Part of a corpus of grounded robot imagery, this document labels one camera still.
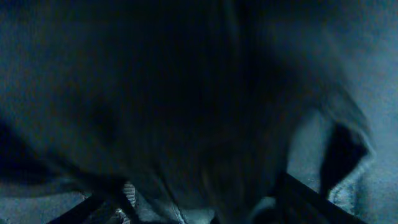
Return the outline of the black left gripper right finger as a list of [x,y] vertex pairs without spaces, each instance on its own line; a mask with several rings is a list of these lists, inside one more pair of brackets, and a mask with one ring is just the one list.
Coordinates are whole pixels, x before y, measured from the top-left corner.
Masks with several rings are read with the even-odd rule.
[[275,185],[275,199],[280,223],[366,224],[286,172],[280,174]]

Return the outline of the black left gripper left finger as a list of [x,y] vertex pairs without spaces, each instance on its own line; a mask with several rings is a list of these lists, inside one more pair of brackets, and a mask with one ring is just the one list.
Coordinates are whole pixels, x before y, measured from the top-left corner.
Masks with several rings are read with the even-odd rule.
[[111,188],[115,195],[103,198],[93,193],[71,210],[47,222],[47,224],[84,224],[84,223],[140,223],[125,188],[129,184],[121,182]]

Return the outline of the black garment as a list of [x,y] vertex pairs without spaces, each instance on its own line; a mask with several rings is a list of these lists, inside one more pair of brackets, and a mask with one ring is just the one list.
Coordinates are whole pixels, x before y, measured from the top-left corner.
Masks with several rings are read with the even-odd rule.
[[122,209],[252,223],[317,115],[375,153],[396,1],[2,1],[11,150]]

